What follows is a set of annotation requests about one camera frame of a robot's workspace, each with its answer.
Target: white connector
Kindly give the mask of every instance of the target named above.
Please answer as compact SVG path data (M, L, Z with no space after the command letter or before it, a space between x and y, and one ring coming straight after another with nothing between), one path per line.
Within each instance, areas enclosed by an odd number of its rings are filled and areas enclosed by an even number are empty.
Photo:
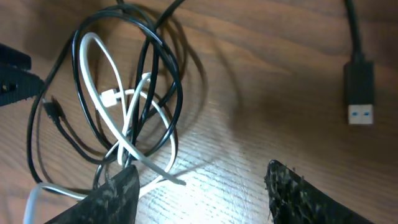
M114 106L118 103L118 99L116 97L116 90L111 89L111 90L106 90L101 93L101 101L104 104L106 108Z
M373 105L349 105L349 124L373 124Z

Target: tangled cable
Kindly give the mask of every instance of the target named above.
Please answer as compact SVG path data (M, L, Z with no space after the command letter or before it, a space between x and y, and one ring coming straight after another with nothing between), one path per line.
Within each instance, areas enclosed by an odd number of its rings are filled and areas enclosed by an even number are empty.
M49 117L53 120L55 123L56 127L60 131L60 133L65 137L65 139L73 146L73 148L81 155L83 156L84 159L86 159L88 162L98 164L97 171L95 173L94 181L93 181L93 189L97 189L99 184L99 178L101 171L104 167L104 165L109 164L115 160L118 160L118 164L121 165L122 167L127 167L131 164L133 160L139 160L142 163L144 163L146 166L154 170L156 173L159 174L159 176L153 180L151 183L147 184L146 186L143 186L140 190L140 197L143 196L144 194L148 193L150 190L156 188L157 186L164 185L167 183L167 181L162 180L162 178L166 178L167 180L175 183L175 184L180 184L180 185L185 185L185 182L182 180L178 180L174 176L168 174L168 171L171 169L175 158L177 156L177 149L176 149L176 143L174 139L174 130L175 126L178 121L178 117L180 116L180 112L182 109L182 85L180 81L180 74L178 70L178 63L177 60L170 50L169 46L162 40L161 37L159 37L156 33L156 29L163 23L163 21L166 20L173 12L174 10L183 2L183 0L176 0L173 2L169 8L158 18L156 23L154 24L149 17L146 15L145 12L143 12L141 9L139 9L137 6L133 4L124 4L120 1L118 1L118 5L115 6L110 6L105 9L102 9L98 11L97 13L93 14L92 16L86 18L79 28L72 34L72 36L69 38L67 43L65 44L61 54L59 55L57 61L55 62L55 65L53 66L53 69L50 71L48 77L45 79L44 87L42 91L39 93L39 95L36 97L32 104L32 109L30 111L29 115L29 121L28 121L28 127L27 127L27 162L29 165L30 172L34 178L34 180L38 183L36 188L32 190L31 195L29 197L28 203L27 203L27 208L25 210L25 219L24 223L32 223L33 221L33 215L31 211L34 211L34 200L38 196L40 189L46 189L50 192L57 193L57 194L65 194L69 195L71 197L79 198L81 199L83 196L82 195L87 195L90 190L85 190L85 189L65 189L63 187L57 186L57 185L49 185L46 183L43 183L42 179L39 177L35 167L34 167L34 162L32 158L32 130L33 130L33 123L34 123L34 118L35 114L38 108L38 105L41 101L41 99L44 97L45 92L49 88L55 74L57 73L58 69L60 68L63 60L67 56L67 53L69 51L69 48L72 47L72 67L73 67L73 77L75 80L75 87L78 93L78 98L82 107L82 110L85 114L86 120L88 124L90 125L90 128L92 129L95 137L98 139L98 141L108 150L106 155L103 157L102 160L97 160L92 157L90 157L84 150L82 150L75 142L75 140L68 135L68 133L62 128L61 125L61 119L59 117L62 116L62 113L60 112L60 108L57 108L57 106L53 103L47 103L44 102L44 107L46 109L47 114ZM138 14L139 17L143 19L140 20L138 17L132 16L133 14ZM142 47L142 51L139 57L138 61L138 66L137 66L137 76L136 76L136 84L135 84L135 91L132 90L124 90L118 70L116 68L115 63L113 62L109 52L107 51L106 47L102 43L101 39L94 33L87 33L81 38L81 32L83 29L87 28L90 24L93 22L96 22L102 18L106 17L116 17L118 19L121 19L123 21L129 22L131 24L134 24L140 30L146 35L147 39L144 42L144 45ZM118 81L118 86L119 86L119 92L116 90L111 90L114 94L110 95L112 98L105 99L104 94L102 94L102 97L99 96L98 92L96 91L96 88L93 84L92 77L90 74L90 69L88 67L88 61L87 61L87 52L88 52L88 46L89 43L95 40L95 42L101 47L105 55L107 56L108 60L111 62L111 66L115 72L116 79ZM145 73L143 74L143 67L144 67L144 60L146 57L146 53L149 47L149 44L152 44L153 49L154 49L154 56L153 56L153 62L152 62L152 71L150 73ZM157 79L157 74L158 74L158 69L159 69L159 58L163 61L165 67L171 74L173 78L173 83L170 86L168 92L165 94L163 98L161 98L158 102L154 101L154 94L155 94L155 86L156 86L156 79ZM95 123L90 115L90 112L88 111L88 107L85 101L85 98L83 96L83 92L81 89L81 83L80 83L80 77L79 77L79 68L81 70L82 77L84 79L85 85L88 89L88 92L91 96L91 99L93 100L96 109L98 110L98 113L101 115L101 117L104 119L105 123L108 125L110 128L111 132L116 136L117 142L114 144L111 144L104 136L100 134L98 131L98 128L95 126ZM149 89L147 94L143 93L141 90L146 82L149 82ZM173 94L177 94L177 103L176 107L174 110L174 115L169 123L166 115L163 113L161 107L163 107L166 102L173 96ZM129 108L126 108L126 95L133 95L131 103L129 105ZM144 104L144 107L142 109L141 117L139 118L139 97L146 98L146 102ZM123 129L118 130L117 127L114 125L114 122L112 118L110 117L105 105L104 101L106 100L118 100L120 99L122 103L122 109L123 109ZM151 149L149 149L146 153L141 153L136 147L136 139L138 134L140 133L144 123L148 118L153 116L158 112L160 114L160 117L162 118L162 121L165 124L165 127L167 130L161 137L161 139L155 144L155 146ZM160 167L157 165L153 164L147 157L158 151L164 144L165 142L170 138L171 140L171 147L172 147L172 153L170 157L170 162L167 164L167 167L165 170L162 170ZM124 150L127 150L128 157L125 158L123 157L124 155Z

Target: white cable end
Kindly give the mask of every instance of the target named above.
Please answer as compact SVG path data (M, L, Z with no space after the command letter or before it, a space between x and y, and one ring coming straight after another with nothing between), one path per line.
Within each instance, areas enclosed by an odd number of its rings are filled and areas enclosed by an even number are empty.
M106 90L105 92L102 92L100 98L106 108L114 106L118 103L115 89Z

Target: wood grain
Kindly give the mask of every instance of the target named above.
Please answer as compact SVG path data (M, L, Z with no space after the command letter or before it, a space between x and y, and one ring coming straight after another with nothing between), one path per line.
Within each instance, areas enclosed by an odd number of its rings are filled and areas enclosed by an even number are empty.
M171 2L134 1L155 16ZM345 121L342 68L351 43L342 1L187 0L176 10L178 23L169 22L170 27L181 40L181 26L187 38L177 49L191 50L183 76L178 160L172 172L181 174L188 185L162 187L146 195L139 202L138 223L272 223L263 183L270 159L294 167L314 186L371 221L398 223L398 3L355 3L364 51L376 64L376 124L370 127L347 126ZM32 72L45 78L72 30L86 16L112 4L3 0L0 42L29 54ZM123 82L129 83L144 36L113 19L92 29L105 40ZM169 34L165 39L172 46ZM99 90L114 87L106 59L100 55L96 61ZM157 93L162 95L169 83L168 76L160 77ZM69 57L50 95L63 106L85 144L103 151L81 112ZM174 103L175 99L169 104L171 110ZM30 99L0 108L2 223L21 223L35 185L25 158L31 104ZM121 125L120 108L112 108L111 114ZM48 175L61 185L90 187L96 167L73 151L45 113L39 117L40 155ZM149 121L140 144L156 142L163 130L159 121L159 117ZM165 166L169 155L165 146L153 160ZM154 177L138 168L142 183ZM118 170L111 167L113 173ZM38 223L74 204L47 193L41 201Z

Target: wooden table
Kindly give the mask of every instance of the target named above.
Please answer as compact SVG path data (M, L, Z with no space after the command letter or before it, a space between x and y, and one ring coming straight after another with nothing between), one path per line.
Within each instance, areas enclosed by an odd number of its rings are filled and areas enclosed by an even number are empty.
M172 0L134 2L157 15ZM375 223L398 222L398 2L355 3L364 51L376 64L376 124L366 127L348 126L345 119L342 71L350 58L351 40L342 1L187 0L177 9L174 18L187 38L183 47L192 49L187 51L179 152L172 173L180 173L188 185L170 185L146 195L138 205L138 223L271 223L263 180L270 159L294 167L337 202ZM0 42L29 54L32 72L45 78L72 30L86 16L112 4L3 0ZM181 39L178 26L169 24ZM144 36L114 19L91 30L104 39L128 83ZM173 48L168 34L165 39ZM93 61L98 89L115 87L104 57ZM169 83L169 76L161 76L157 93L162 95ZM81 111L70 57L50 87L47 97L51 95L85 144L104 151ZM29 99L0 108L1 223L21 223L35 186L25 153L31 104ZM120 108L111 112L121 125ZM39 118L35 137L48 175L60 185L89 188L96 167L70 147L44 112ZM161 135L159 121L156 116L146 125L142 145L153 144ZM165 146L152 159L164 167L169 155ZM138 167L142 183L154 177ZM75 203L49 193L40 200L38 222Z

